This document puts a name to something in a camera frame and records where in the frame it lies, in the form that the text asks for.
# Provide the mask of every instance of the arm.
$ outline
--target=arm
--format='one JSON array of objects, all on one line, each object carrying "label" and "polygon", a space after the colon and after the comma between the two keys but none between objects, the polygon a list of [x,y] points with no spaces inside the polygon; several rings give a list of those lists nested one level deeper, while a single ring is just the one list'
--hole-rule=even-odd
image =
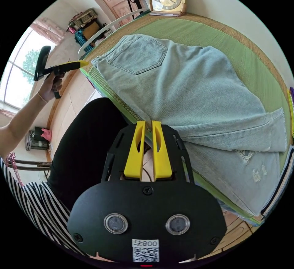
[{"label": "arm", "polygon": [[44,80],[39,92],[19,110],[8,125],[0,128],[0,156],[3,159],[16,148],[29,131],[40,111],[48,101],[54,98],[54,91],[61,89],[62,77],[56,77],[51,73]]}]

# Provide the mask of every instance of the screw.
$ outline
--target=screw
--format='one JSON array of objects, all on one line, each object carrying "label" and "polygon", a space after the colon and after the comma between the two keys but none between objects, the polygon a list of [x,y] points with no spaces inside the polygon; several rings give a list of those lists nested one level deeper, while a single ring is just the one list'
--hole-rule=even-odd
[{"label": "screw", "polygon": [[77,241],[77,242],[82,242],[83,238],[80,234],[78,233],[74,233],[73,238]]},{"label": "screw", "polygon": [[219,240],[219,238],[217,236],[213,237],[210,241],[211,245],[215,245],[217,243],[217,241]]},{"label": "screw", "polygon": [[146,195],[146,196],[149,196],[153,193],[153,189],[151,186],[145,186],[143,188],[143,194]]}]

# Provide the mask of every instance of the wooden floor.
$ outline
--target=wooden floor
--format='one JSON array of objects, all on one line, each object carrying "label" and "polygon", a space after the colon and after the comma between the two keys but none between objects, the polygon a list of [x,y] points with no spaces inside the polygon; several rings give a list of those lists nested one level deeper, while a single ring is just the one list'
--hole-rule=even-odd
[{"label": "wooden floor", "polygon": [[[80,71],[77,71],[70,83],[67,85],[52,119],[50,126],[50,129],[52,130],[53,147],[51,157],[53,157],[63,134],[76,115],[86,103],[99,97],[101,97],[100,94],[94,90],[86,77]],[[145,154],[143,164],[143,168],[148,172],[153,180],[152,150]],[[142,173],[142,181],[149,181],[145,172]],[[252,227],[230,212],[224,212],[224,217],[228,228],[227,233],[217,246],[216,250],[205,257],[218,254],[223,250],[227,250],[235,246],[256,231],[255,227]]]}]

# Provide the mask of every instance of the jeans back pocket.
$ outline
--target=jeans back pocket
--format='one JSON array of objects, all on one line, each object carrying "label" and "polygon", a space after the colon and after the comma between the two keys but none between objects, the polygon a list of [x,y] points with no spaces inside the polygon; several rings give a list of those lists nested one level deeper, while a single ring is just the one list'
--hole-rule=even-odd
[{"label": "jeans back pocket", "polygon": [[159,67],[167,48],[146,35],[126,39],[109,56],[108,63],[134,75]]}]

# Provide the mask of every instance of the window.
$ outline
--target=window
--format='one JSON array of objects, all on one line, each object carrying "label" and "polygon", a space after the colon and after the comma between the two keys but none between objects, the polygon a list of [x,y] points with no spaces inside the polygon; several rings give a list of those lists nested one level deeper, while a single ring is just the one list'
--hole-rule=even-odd
[{"label": "window", "polygon": [[0,83],[0,101],[15,110],[30,97],[39,52],[43,46],[55,44],[28,28],[15,46]]}]

